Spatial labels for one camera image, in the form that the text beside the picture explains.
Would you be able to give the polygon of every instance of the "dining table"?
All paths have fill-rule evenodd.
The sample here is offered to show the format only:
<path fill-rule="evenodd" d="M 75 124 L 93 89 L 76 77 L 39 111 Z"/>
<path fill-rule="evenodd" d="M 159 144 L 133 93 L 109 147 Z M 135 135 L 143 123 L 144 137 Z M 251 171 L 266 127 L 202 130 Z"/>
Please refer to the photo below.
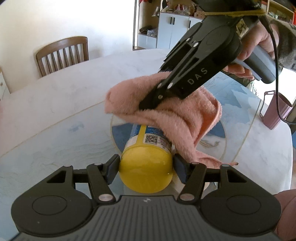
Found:
<path fill-rule="evenodd" d="M 104 112 L 107 91 L 117 83 L 159 71 L 168 50 L 137 50 L 92 59 L 46 75 L 0 101 L 0 241 L 17 234 L 13 201 L 62 166 L 83 169 L 121 154 L 132 123 Z M 221 120 L 197 150 L 238 171 L 271 194 L 290 189 L 292 137 L 281 122 L 270 130 L 259 110 L 267 105 L 223 73 L 204 86 L 222 105 Z M 77 190 L 90 196 L 87 184 Z M 139 195 L 117 175 L 116 198 Z M 170 184 L 156 195 L 175 195 Z"/>

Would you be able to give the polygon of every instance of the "human hand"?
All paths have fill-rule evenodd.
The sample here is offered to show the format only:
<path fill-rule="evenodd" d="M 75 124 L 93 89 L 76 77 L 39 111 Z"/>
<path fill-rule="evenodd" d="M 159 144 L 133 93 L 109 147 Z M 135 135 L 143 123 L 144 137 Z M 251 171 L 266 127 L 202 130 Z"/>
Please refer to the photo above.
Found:
<path fill-rule="evenodd" d="M 274 38 L 276 45 L 279 44 L 279 29 L 276 25 L 271 24 L 271 28 L 274 31 Z M 274 47 L 271 41 L 271 37 L 267 30 L 264 28 L 261 22 L 254 26 L 247 34 L 242 38 L 242 51 L 237 57 L 240 60 L 247 59 L 254 48 L 260 45 L 266 52 L 274 59 Z M 240 78 L 248 78 L 254 80 L 254 76 L 251 70 L 244 68 L 240 64 L 230 64 L 223 69 L 225 72 L 235 74 Z"/>

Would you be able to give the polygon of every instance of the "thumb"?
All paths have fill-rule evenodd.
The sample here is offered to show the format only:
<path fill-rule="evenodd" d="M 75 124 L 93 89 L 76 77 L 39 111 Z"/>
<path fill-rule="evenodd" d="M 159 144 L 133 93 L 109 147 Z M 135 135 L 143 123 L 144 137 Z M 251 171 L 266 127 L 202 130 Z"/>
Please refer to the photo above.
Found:
<path fill-rule="evenodd" d="M 266 29 L 261 23 L 258 23 L 254 26 L 245 37 L 242 39 L 242 51 L 237 57 L 240 60 L 245 60 L 250 57 L 251 53 L 253 52 L 254 48 L 265 38 L 268 37 L 268 33 Z"/>

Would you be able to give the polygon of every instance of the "brown chair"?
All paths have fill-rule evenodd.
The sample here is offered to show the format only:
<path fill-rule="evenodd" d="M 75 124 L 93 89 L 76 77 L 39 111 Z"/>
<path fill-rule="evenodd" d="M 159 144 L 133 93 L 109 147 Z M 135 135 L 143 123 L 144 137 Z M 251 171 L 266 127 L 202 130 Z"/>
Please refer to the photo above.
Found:
<path fill-rule="evenodd" d="M 43 77 L 46 75 L 46 71 L 45 71 L 45 68 L 44 68 L 44 65 L 42 62 L 43 57 L 45 57 L 49 73 L 52 73 L 52 72 L 58 71 L 60 69 L 63 69 L 64 67 L 66 68 L 66 67 L 70 66 L 69 62 L 68 62 L 67 53 L 66 53 L 67 47 L 69 48 L 71 65 L 75 64 L 74 56 L 73 56 L 73 52 L 72 52 L 72 48 L 71 48 L 72 46 L 75 46 L 75 55 L 77 57 L 77 63 L 80 63 L 80 55 L 79 55 L 79 50 L 78 50 L 79 44 L 82 44 L 83 58 L 84 58 L 84 61 L 87 61 L 89 59 L 87 37 L 83 37 L 83 36 L 61 39 L 61 40 L 53 42 L 53 43 L 43 47 L 41 50 L 39 50 L 36 54 L 36 60 L 37 60 L 37 64 L 38 64 L 41 76 Z M 64 65 L 62 63 L 62 58 L 61 58 L 61 55 L 59 52 L 59 50 L 61 50 L 61 49 L 63 49 L 63 56 L 64 56 L 64 62 L 65 62 Z M 54 52 L 57 52 L 59 68 L 57 66 L 57 63 L 56 63 L 56 60 L 54 57 Z M 48 55 L 51 55 L 53 68 L 50 65 Z"/>

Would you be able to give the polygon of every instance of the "gray sleeve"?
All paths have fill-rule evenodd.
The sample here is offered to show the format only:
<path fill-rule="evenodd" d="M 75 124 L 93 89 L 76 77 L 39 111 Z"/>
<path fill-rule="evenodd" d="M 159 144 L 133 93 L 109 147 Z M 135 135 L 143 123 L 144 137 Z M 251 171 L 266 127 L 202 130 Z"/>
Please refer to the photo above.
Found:
<path fill-rule="evenodd" d="M 279 65 L 296 72 L 296 26 L 274 18 L 269 20 L 279 29 Z"/>

